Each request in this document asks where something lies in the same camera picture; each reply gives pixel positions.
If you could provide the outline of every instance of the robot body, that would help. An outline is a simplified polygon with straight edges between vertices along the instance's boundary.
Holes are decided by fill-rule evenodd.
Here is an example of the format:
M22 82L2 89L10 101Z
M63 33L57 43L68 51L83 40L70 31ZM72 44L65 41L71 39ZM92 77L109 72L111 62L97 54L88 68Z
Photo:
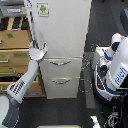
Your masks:
M96 47L92 69L94 90L107 102L117 102L128 89L128 37L114 34L110 47Z

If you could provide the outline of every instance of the freezer drawer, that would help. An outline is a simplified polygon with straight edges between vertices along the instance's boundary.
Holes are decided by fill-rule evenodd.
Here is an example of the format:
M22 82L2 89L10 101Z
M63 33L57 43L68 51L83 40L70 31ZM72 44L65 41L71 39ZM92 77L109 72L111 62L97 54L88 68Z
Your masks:
M43 78L78 77L82 58L45 59L40 64Z
M29 49L0 50L0 66L28 65Z
M47 99L53 98L76 98L79 79L44 79Z

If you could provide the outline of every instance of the green sticker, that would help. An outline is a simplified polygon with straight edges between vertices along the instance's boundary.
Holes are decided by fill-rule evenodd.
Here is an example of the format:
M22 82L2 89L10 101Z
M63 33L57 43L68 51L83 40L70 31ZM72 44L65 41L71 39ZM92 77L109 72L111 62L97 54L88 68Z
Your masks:
M6 57L6 55L0 55L1 57Z
M26 58L27 53L13 53L15 58Z
M45 7L44 5L41 5L41 7L40 7L40 11L42 11L42 13L45 13L45 11L46 11L46 7Z
M12 67L9 67L8 69L13 69Z
M12 33L7 33L8 38L14 38Z

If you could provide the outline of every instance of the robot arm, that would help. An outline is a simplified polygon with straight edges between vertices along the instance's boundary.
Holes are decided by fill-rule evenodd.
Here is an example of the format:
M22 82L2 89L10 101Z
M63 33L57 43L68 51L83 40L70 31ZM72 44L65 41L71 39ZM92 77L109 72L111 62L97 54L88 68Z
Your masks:
M44 49L40 50L33 47L33 42L29 44L31 61L28 71L16 83L9 85L7 97L0 97L0 128L13 128L18 122L18 107L36 78L39 62L44 59L47 52L46 45Z

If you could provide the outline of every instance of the wooden cabinet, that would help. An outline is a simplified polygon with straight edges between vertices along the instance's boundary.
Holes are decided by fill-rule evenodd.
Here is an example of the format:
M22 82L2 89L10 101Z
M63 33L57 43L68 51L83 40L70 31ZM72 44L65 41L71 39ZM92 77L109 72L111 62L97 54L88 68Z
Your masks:
M13 21L14 18L9 18L7 30L0 31L0 95L6 94L7 87L27 72L30 61L28 49L28 44L32 41L30 31L20 28L12 31ZM40 69L26 96L45 96Z

